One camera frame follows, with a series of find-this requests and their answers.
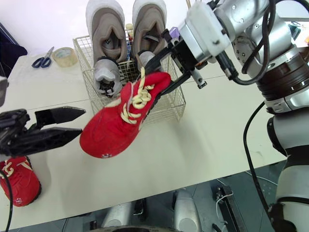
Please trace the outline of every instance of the scissors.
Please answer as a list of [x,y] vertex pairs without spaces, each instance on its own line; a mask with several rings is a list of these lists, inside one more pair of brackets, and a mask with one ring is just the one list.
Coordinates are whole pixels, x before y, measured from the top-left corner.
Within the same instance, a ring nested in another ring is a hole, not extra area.
[[35,62],[33,62],[32,67],[35,69],[38,69],[39,67],[41,68],[48,67],[52,63],[52,60],[49,57],[52,54],[53,49],[54,47],[49,49],[45,57],[38,58]]

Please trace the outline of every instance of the white table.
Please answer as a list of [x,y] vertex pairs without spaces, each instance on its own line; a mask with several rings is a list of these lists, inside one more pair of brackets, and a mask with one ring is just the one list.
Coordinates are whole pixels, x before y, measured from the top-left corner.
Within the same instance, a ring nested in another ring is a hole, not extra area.
[[[61,127],[83,128],[93,115],[78,64],[67,70],[55,63],[48,70],[33,70],[29,64],[35,59],[21,57],[17,62],[1,111],[24,107],[34,119],[40,107],[64,103],[87,113]],[[222,72],[217,64],[201,74],[209,78],[204,89],[199,90],[195,82],[183,84],[187,105],[180,123],[144,127],[132,145],[112,159],[87,155],[78,138],[64,147],[31,155],[42,193],[28,206],[14,207],[11,228],[72,217],[248,170],[243,129],[263,98],[256,86],[238,86],[218,77]],[[248,133],[255,167],[285,159],[268,139],[270,117],[261,111]],[[0,230],[7,223],[8,205],[0,194]]]

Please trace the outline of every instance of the red shoe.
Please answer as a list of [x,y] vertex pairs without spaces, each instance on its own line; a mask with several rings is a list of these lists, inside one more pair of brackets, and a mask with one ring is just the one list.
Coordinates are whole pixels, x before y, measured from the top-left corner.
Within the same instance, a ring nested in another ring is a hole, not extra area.
[[[25,206],[37,199],[41,193],[41,184],[26,156],[1,162],[0,168],[9,178],[13,192],[13,205]],[[0,184],[5,195],[10,198],[9,189],[3,177],[0,177]]]
[[157,95],[169,84],[170,75],[166,72],[152,73],[134,84],[127,83],[120,97],[87,124],[79,141],[82,149],[97,158],[110,158],[124,151],[138,135]]

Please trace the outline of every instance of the tape roll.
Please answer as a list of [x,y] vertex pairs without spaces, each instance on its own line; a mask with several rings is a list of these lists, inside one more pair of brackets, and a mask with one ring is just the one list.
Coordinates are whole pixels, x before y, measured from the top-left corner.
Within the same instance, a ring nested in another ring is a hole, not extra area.
[[62,47],[53,52],[53,59],[56,63],[62,67],[70,67],[77,63],[78,59],[74,50],[70,47]]

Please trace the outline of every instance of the wire basket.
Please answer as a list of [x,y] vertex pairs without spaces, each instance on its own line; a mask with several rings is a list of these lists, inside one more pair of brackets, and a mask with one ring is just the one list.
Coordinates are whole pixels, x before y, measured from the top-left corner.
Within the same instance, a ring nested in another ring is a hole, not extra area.
[[[127,82],[136,81],[139,72],[135,68],[133,61],[129,60],[129,54],[131,51],[130,42],[127,37],[127,48],[128,48],[128,61],[121,62],[118,64],[120,70],[120,80],[123,85]],[[87,88],[89,99],[91,100],[91,106],[93,113],[96,114],[105,105],[116,99],[118,96],[113,98],[106,97],[96,91],[93,86],[93,54],[92,54],[92,44],[89,36],[78,37],[73,39],[74,47],[81,65],[81,70],[84,76],[84,82]],[[177,79],[177,74],[175,67],[173,65],[173,60],[169,56],[165,58],[162,62],[162,68],[164,71],[170,74],[172,80]],[[181,87],[176,88],[173,92],[166,94],[161,97],[158,103],[150,111],[149,115],[145,119],[144,125],[156,123],[162,120],[176,119],[180,120],[183,116],[185,109],[185,99],[183,96],[183,91]]]

